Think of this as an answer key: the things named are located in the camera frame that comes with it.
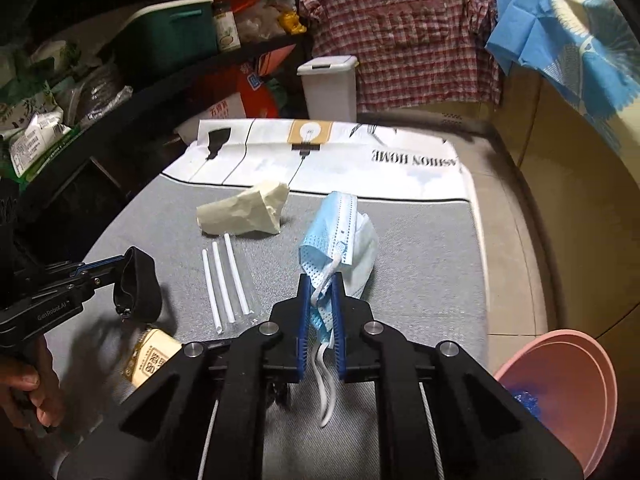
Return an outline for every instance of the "white trash can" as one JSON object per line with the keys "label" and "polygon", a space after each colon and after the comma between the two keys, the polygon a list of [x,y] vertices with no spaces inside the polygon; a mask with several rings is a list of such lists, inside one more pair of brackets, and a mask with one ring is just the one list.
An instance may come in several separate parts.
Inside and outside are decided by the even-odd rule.
{"label": "white trash can", "polygon": [[356,122],[355,56],[316,57],[298,67],[309,119]]}

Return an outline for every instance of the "gray table surface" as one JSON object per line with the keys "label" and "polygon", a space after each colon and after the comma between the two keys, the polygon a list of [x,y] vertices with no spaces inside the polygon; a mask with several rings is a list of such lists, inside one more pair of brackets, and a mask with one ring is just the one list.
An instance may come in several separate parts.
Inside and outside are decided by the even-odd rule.
{"label": "gray table surface", "polygon": [[[156,325],[183,343],[214,339],[201,256],[212,237],[198,228],[195,210],[238,192],[158,176],[111,223],[85,261],[139,247],[156,261],[163,299]],[[236,239],[238,258],[251,273],[254,297],[266,313],[296,292],[298,245],[320,201],[319,196],[291,194],[279,235]],[[484,364],[486,300],[469,204],[359,200],[358,210],[369,215],[380,238],[363,294],[374,316],[415,342],[456,340]],[[54,472],[65,451],[132,391],[122,369],[141,328],[120,321],[111,294],[111,287],[97,291],[81,315],[47,335],[68,406],[62,430],[42,443],[42,455]],[[308,371],[292,387],[290,410],[268,409],[263,477],[377,478],[372,385],[340,384],[334,417],[320,430],[318,391]]]}

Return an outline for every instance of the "floor tile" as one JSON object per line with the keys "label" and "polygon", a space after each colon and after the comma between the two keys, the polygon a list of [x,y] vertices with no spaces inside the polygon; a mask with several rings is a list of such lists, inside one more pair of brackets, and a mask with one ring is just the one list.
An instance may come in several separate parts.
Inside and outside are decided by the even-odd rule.
{"label": "floor tile", "polygon": [[474,175],[489,279],[489,333],[536,333],[529,271],[509,200],[498,178]]}
{"label": "floor tile", "polygon": [[453,144],[460,161],[471,174],[505,178],[511,171],[507,162],[497,155],[491,142],[484,137],[447,133],[438,135]]}
{"label": "floor tile", "polygon": [[489,334],[489,373],[495,374],[518,350],[534,339],[532,335]]}
{"label": "floor tile", "polygon": [[554,294],[547,255],[542,247],[540,236],[536,231],[536,225],[522,190],[518,188],[516,183],[508,180],[502,181],[502,188],[507,196],[511,213],[516,223],[529,275],[535,324],[534,333],[540,335],[556,327]]}

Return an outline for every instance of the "ear loop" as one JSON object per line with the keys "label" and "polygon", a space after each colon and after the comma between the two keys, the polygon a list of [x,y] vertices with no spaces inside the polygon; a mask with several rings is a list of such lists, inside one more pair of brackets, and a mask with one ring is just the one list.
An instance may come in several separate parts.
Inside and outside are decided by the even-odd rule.
{"label": "ear loop", "polygon": [[[316,377],[316,383],[318,384],[318,394],[320,395],[320,411],[319,421],[320,427],[324,428],[331,420],[334,414],[336,403],[336,389],[334,377],[329,372],[326,364],[324,363],[324,351],[327,348],[334,347],[334,331],[331,332],[331,340],[328,343],[320,343],[316,341],[312,349],[312,367],[314,369],[314,376]],[[329,389],[329,395],[327,396],[324,384],[327,384]]]}
{"label": "ear loop", "polygon": [[[314,307],[318,305],[318,299],[320,297],[320,294],[322,294],[322,290],[328,285],[329,280],[331,280],[332,276],[335,274],[335,271],[338,269],[338,266],[340,266],[341,261],[342,257],[336,256],[332,261],[324,266],[324,269],[322,269],[322,280],[313,291],[310,298],[311,305],[313,305]],[[333,348],[334,343],[334,331],[331,330],[330,341],[328,343],[320,343],[319,341],[316,341],[311,352],[311,355],[313,356],[311,364],[314,369],[314,376],[316,377],[316,383],[318,384],[318,394],[320,396],[319,420],[321,428],[324,428],[329,423],[329,420],[334,414],[335,409],[335,381],[334,377],[330,374],[329,369],[326,367],[326,364],[324,364],[324,351],[327,348]],[[328,398],[324,387],[325,381],[329,389]]]}

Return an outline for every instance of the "red checkered cloth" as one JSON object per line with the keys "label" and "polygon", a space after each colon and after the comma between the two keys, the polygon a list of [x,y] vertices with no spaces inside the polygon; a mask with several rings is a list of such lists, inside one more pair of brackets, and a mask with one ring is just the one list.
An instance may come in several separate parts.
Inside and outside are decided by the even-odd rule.
{"label": "red checkered cloth", "polygon": [[313,56],[357,56],[358,111],[442,101],[499,104],[485,49],[495,0],[300,0]]}

